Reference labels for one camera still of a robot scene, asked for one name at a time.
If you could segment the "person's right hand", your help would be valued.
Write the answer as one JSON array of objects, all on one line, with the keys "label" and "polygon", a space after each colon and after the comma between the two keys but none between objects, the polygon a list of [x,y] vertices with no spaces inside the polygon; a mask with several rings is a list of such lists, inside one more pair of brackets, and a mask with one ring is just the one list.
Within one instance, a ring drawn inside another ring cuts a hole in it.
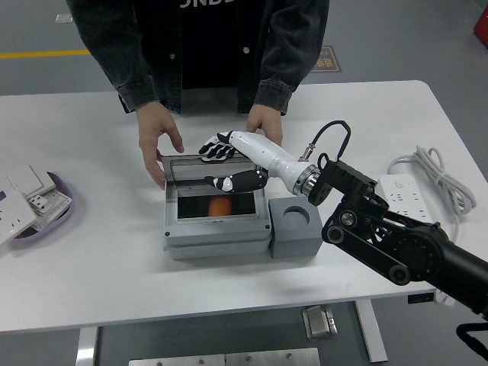
[{"label": "person's right hand", "polygon": [[177,153],[185,151],[183,139],[169,110],[159,101],[151,101],[136,109],[139,147],[143,162],[152,180],[165,190],[166,174],[159,165],[162,154],[158,149],[159,138],[167,135]]}]

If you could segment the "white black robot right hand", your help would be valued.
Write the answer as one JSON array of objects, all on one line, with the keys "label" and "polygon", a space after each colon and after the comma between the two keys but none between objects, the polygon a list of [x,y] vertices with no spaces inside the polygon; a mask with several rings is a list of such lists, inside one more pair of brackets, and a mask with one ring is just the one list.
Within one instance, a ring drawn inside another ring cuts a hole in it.
[{"label": "white black robot right hand", "polygon": [[221,162],[230,159],[235,151],[249,158],[280,178],[290,193],[299,195],[305,179],[313,171],[309,162],[300,162],[276,143],[258,133],[228,131],[213,135],[199,150],[204,161]]}]

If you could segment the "person's left hand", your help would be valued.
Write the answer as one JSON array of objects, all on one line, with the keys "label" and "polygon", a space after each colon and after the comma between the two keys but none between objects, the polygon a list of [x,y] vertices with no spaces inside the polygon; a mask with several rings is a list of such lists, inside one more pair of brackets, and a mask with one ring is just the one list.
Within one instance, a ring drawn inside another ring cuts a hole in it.
[{"label": "person's left hand", "polygon": [[268,106],[254,104],[247,118],[246,131],[256,133],[258,130],[262,130],[270,141],[280,146],[283,140],[281,112]]}]

